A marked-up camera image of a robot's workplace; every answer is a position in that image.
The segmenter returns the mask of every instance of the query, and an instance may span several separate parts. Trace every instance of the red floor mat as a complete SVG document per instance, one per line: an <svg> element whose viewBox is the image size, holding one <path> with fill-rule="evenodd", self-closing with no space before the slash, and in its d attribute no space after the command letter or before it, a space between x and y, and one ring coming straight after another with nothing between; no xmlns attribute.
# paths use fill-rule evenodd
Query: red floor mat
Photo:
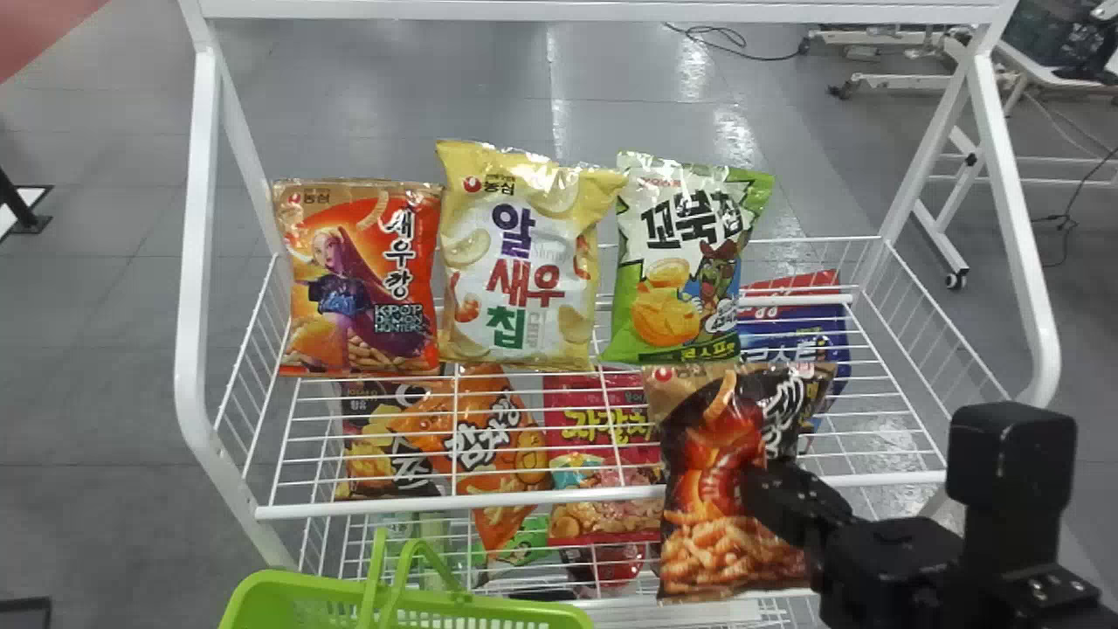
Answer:
<svg viewBox="0 0 1118 629"><path fill-rule="evenodd" d="M0 0L0 83L7 80L108 0Z"/></svg>

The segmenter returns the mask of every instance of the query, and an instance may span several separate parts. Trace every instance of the basket handle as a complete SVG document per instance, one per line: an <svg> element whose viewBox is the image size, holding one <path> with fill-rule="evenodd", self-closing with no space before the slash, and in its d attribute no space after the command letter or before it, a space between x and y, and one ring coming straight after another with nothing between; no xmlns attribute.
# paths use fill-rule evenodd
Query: basket handle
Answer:
<svg viewBox="0 0 1118 629"><path fill-rule="evenodd" d="M372 627L372 613L377 609L378 591L383 592L386 585L381 583L385 571L385 554L387 553L388 532L383 527L378 527L372 534L372 551L369 559L369 574L364 582L364 595L361 599L361 610L358 612L357 626L360 628ZM443 561L443 557L435 553L424 540L409 540L400 550L400 556L396 561L396 576L392 580L391 589L388 591L383 604L380 606L380 618L377 621L379 629L389 629L396 620L396 606L408 584L408 573L411 572L411 563L416 553L423 555L435 572L443 578L443 583L451 592L468 594L451 569Z"/></svg>
<svg viewBox="0 0 1118 629"><path fill-rule="evenodd" d="M388 546L388 532L377 527L372 533L372 550L369 554L369 573L366 575L364 594L361 597L361 609L357 614L357 626L372 627L372 612L377 609L377 590L381 588L380 578L385 573L385 553Z"/></svg>

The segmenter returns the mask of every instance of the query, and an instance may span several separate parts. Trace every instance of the shopping cart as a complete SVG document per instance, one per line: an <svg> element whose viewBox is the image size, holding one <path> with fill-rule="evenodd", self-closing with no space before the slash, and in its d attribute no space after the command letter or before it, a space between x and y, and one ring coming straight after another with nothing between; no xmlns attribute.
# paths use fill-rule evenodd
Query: shopping cart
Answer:
<svg viewBox="0 0 1118 629"><path fill-rule="evenodd" d="M662 486L620 486L532 493L464 495L454 490L437 497L378 501L338 501L335 489L347 478L347 437L339 385L344 380L277 379L290 324L291 270L273 227L269 188L253 144L235 86L210 27L212 18L402 18L402 19L523 19L523 20L726 20L764 22L900 22L985 23L959 63L956 75L932 117L911 168L877 235L757 238L745 250L742 285L751 282L836 269L825 294L819 285L788 288L783 294L741 295L743 306L831 303L833 317L846 330L851 375L841 394L822 416L822 426L800 461L821 475L852 503L859 515L890 517L910 514L913 506L937 496L945 478L946 427L961 406L1005 400L1003 389L929 290L897 251L893 242L910 213L935 155L969 96L978 120L984 155L993 181L1012 276L1030 349L1033 380L1018 400L1044 407L1059 377L1059 344L1041 266L1030 230L988 53L1014 2L998 0L893 0L888 3L836 0L816 3L741 0L647 2L582 2L579 0L506 0L471 2L446 0L180 0L197 49L195 104L190 135L187 212L180 284L176 355L176 406L187 444L229 505L238 523L273 566L343 580L364 580L371 573L369 542L390 528L391 546L418 535L449 564L473 592L510 595L525 590L597 594L580 600L599 627L632 623L635 613L660 626L769 622L783 626L815 623L806 590L752 593L724 603L678 609L653 608L659 579L654 561L624 588L612 588L597 576L572 581L571 563L558 553L523 566L511 566L500 578L477 579L482 569L470 561L479 536L471 509L515 505L550 505L580 501L620 501L655 497ZM273 251L264 273L253 316L231 375L216 412L207 407L206 325L212 259L216 133L222 125L234 156L245 175L265 238ZM599 234L603 289L613 286L608 269L616 244ZM609 339L608 293L598 297L593 352ZM509 370L512 388L529 412L544 409L539 373ZM599 371L589 373L600 375ZM461 374L451 366L439 379L457 388ZM299 541L285 542L285 528L297 523ZM394 552L389 552L389 560ZM597 575L598 553L589 560ZM409 575L417 587L421 574Z"/></svg>

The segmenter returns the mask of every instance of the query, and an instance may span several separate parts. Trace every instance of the shiny floor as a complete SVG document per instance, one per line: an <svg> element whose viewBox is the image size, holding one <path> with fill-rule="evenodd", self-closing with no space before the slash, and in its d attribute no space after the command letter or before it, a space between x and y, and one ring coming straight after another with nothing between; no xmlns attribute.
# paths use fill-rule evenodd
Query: shiny floor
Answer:
<svg viewBox="0 0 1118 629"><path fill-rule="evenodd" d="M220 32L269 177L437 181L435 136L600 163L641 147L770 169L780 190L759 235L875 230L935 96L839 102L825 85L871 68L942 72L821 47L760 64L655 23L244 21ZM776 55L803 29L743 32L751 51ZM0 599L53 595L63 629L214 626L231 588L262 565L184 448L171 399L191 76L173 2L112 0L0 84L0 163L20 182L57 185L40 209L55 216L48 230L0 244ZM1118 142L1107 102L1050 104ZM1029 104L1011 130L1022 154L1077 154ZM215 391L266 263L228 155L219 168ZM930 185L925 198L946 192ZM1027 198L1045 215L1068 193ZM1063 561L1110 587L1115 200L1112 190L1081 194L1071 255L1046 273L1064 352L1053 407L1081 427ZM967 199L951 236L974 266L961 292L941 287L940 263L911 226L899 248L1018 391L1031 364L987 190ZM1040 226L1038 237L1059 256L1058 234Z"/></svg>

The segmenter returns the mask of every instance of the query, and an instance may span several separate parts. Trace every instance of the wire rack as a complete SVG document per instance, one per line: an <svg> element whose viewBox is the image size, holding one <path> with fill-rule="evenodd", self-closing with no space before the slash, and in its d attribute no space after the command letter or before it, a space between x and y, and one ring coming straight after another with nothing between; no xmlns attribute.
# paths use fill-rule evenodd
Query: wire rack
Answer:
<svg viewBox="0 0 1118 629"><path fill-rule="evenodd" d="M609 257L607 246L604 267L609 267ZM743 260L742 285L837 270L825 285L781 288L778 294L771 289L743 289L741 304L754 312L764 312L774 304L841 304L835 316L826 320L840 321L845 326L846 345L842 349L850 352L850 375L843 377L842 393L831 397L833 403L821 416L818 430L809 441L806 438L802 441L798 460L837 487L859 515L882 518L916 513L944 480L942 449L950 414L965 404L1005 400L1005 391L903 259L878 236L755 239L747 246ZM643 601L641 604L647 609L647 599L659 585L652 557L624 588L571 581L570 565L558 553L550 555L551 560L505 570L477 587L476 568L464 561L471 541L479 540L468 509L530 504L539 505L537 513L547 514L551 505L574 501L657 496L663 486L459 495L455 469L452 474L430 475L440 479L444 496L337 499L338 484L347 480L348 461L385 455L353 455L347 450L347 444L362 437L345 435L340 428L344 418L341 402L347 398L341 384L352 382L351 379L276 378L288 327L287 276L285 261L274 258L214 428L226 445L224 456L229 457L254 489L252 504L256 518L304 522L296 562L300 570L362 579L368 568L372 528L408 523L424 514L423 517L442 522L444 533L437 542L443 542L444 556L463 582L479 592L508 595L522 589L562 588L613 601L603 608L603 613L617 613L622 609L616 602L618 597ZM613 285L612 277L604 277L603 285ZM819 294L821 287L826 288L824 294ZM610 295L599 295L591 355L608 343L609 307ZM822 321L807 317L799 323ZM606 369L613 370L612 373L638 373L623 365ZM598 408L608 411L601 370L599 366L584 375L598 377L597 382L603 387L587 393L600 394ZM442 381L453 384L459 393L466 389L464 383L468 379L462 375L461 366L447 365L444 374L410 380ZM547 410L543 379L548 377L511 369L505 374L524 409L533 416L538 425L534 430L559 430L543 422ZM376 397L367 398L371 402ZM632 407L638 410L642 406ZM617 441L603 446L617 451L627 447ZM449 454L452 460L458 458L457 451ZM423 578L413 575L416 587L423 583ZM735 610L733 618L748 619L745 622L748 626L814 626L813 602L802 597L805 593L787 591L750 597L749 609ZM685 620L666 619L664 626L697 623Z"/></svg>

